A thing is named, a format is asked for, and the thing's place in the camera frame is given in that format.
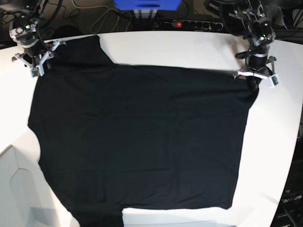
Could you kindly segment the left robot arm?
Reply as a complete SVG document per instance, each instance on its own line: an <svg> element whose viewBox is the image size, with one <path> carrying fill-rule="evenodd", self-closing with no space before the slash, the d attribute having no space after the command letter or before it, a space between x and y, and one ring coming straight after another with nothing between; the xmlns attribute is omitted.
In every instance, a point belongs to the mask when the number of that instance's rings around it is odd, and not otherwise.
<svg viewBox="0 0 303 227"><path fill-rule="evenodd" d="M223 27L234 36L242 36L249 47L235 54L244 65L235 77L244 77L250 90L258 88L262 80L274 88L280 82L275 73L276 57L269 55L270 44L276 34L259 0L223 0L219 3L219 16Z"/></svg>

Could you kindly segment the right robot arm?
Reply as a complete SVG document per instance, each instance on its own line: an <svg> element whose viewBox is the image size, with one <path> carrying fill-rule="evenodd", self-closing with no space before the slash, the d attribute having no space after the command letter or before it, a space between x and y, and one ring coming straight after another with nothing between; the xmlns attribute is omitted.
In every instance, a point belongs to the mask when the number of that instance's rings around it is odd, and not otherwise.
<svg viewBox="0 0 303 227"><path fill-rule="evenodd" d="M2 0L0 8L14 18L9 22L9 36L18 46L22 47L23 53L16 53L11 60L20 60L29 67L32 77L44 75L44 64L52 58L57 57L55 50L66 45L65 41L52 41L46 43L42 32L55 19L62 6L60 0L54 13L48 20L43 15L48 0Z"/></svg>

